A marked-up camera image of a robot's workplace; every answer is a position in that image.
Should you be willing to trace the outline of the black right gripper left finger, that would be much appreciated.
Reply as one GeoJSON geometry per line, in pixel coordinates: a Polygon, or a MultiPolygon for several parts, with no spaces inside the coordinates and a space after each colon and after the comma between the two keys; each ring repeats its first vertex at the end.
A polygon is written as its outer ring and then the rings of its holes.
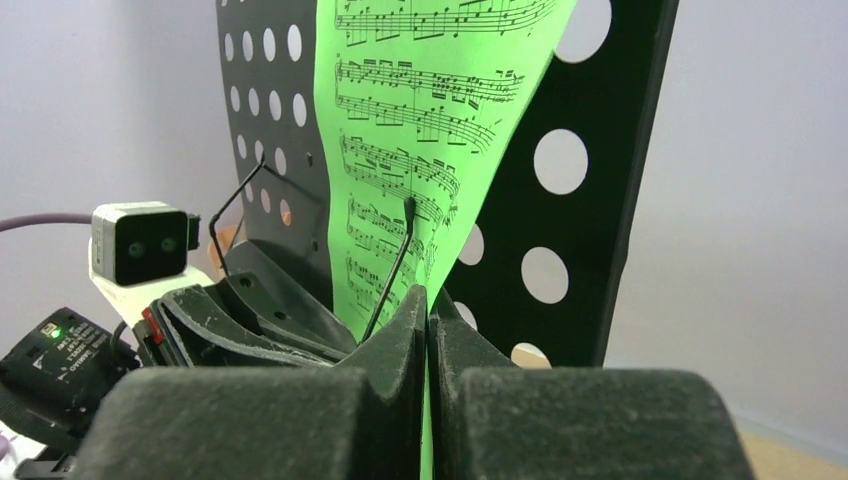
{"type": "Polygon", "coordinates": [[[426,289],[324,368],[150,367],[106,396],[75,479],[415,479],[426,289]]]}

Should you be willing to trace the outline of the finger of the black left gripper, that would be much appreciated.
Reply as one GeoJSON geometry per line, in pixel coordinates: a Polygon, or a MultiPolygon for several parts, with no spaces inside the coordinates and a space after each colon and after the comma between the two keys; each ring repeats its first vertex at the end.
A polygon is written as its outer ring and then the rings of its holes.
{"type": "Polygon", "coordinates": [[[321,302],[252,241],[226,256],[230,273],[205,290],[224,312],[221,322],[325,361],[340,361],[356,340],[321,302]]]}
{"type": "Polygon", "coordinates": [[[200,285],[173,290],[159,303],[177,324],[213,347],[241,356],[248,365],[330,367],[332,363],[301,348],[281,345],[233,320],[200,285]]]}

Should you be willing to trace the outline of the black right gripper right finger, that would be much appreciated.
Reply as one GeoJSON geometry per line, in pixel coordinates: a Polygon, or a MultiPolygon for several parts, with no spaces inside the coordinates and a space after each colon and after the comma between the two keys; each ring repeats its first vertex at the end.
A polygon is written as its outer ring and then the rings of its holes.
{"type": "Polygon", "coordinates": [[[750,479],[731,416],[681,370],[525,369],[446,292],[428,322],[437,479],[750,479]]]}

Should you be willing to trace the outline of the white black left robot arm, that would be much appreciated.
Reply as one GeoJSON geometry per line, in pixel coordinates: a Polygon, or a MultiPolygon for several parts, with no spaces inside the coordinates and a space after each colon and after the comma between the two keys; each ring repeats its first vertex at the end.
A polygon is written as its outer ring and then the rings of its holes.
{"type": "Polygon", "coordinates": [[[251,243],[217,280],[187,267],[132,286],[91,281],[121,316],[108,330],[62,308],[1,361],[1,418],[44,449],[20,479],[64,479],[102,399],[140,367],[331,366],[356,341],[320,301],[251,243]]]}

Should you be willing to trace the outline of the black tripod music stand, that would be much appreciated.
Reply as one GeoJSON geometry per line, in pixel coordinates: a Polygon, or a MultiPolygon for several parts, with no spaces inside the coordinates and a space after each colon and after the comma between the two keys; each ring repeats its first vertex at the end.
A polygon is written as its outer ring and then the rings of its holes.
{"type": "MultiPolygon", "coordinates": [[[[348,327],[333,311],[313,102],[319,2],[219,1],[217,41],[247,241],[348,327]]],[[[502,352],[532,346],[556,366],[599,366],[678,5],[571,2],[442,287],[502,352]]]]}

